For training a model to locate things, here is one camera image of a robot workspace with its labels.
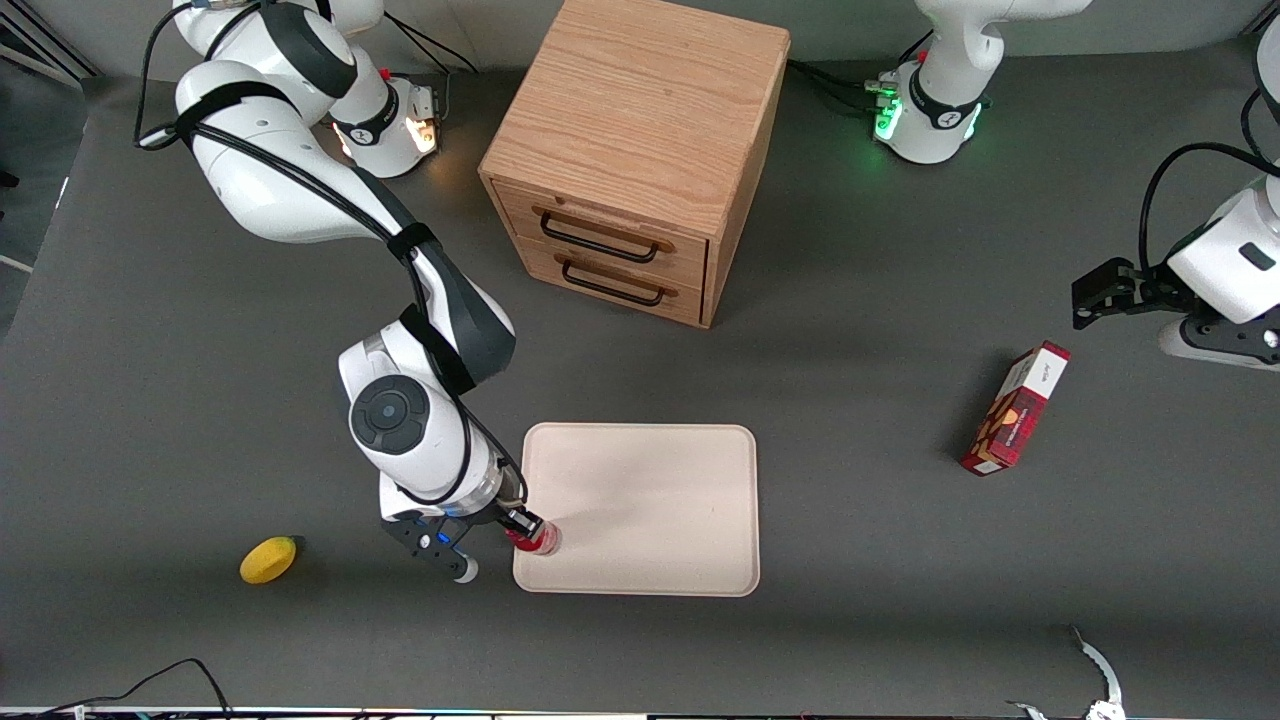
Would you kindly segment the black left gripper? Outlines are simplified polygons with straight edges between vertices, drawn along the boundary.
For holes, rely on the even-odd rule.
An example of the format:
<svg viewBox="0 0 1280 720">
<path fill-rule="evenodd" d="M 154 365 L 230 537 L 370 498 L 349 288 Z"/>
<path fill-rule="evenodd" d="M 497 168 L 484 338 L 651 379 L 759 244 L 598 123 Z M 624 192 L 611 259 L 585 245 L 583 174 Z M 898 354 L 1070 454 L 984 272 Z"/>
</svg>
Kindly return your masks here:
<svg viewBox="0 0 1280 720">
<path fill-rule="evenodd" d="M 1192 313 L 1193 291 L 1167 265 L 1135 265 L 1111 258 L 1071 283 L 1074 329 L 1116 315 Z"/>
</svg>

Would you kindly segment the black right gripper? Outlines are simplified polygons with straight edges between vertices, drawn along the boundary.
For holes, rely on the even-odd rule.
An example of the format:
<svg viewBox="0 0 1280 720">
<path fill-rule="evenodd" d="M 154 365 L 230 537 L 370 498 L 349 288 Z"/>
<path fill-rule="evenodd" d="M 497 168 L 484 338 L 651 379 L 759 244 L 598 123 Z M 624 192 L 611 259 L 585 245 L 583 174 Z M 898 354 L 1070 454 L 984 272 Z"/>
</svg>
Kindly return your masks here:
<svg viewBox="0 0 1280 720">
<path fill-rule="evenodd" d="M 494 497 L 476 514 L 476 524 L 502 524 L 511 542 L 541 542 L 545 521 L 526 509 L 526 489 L 518 474 L 503 474 Z"/>
</svg>

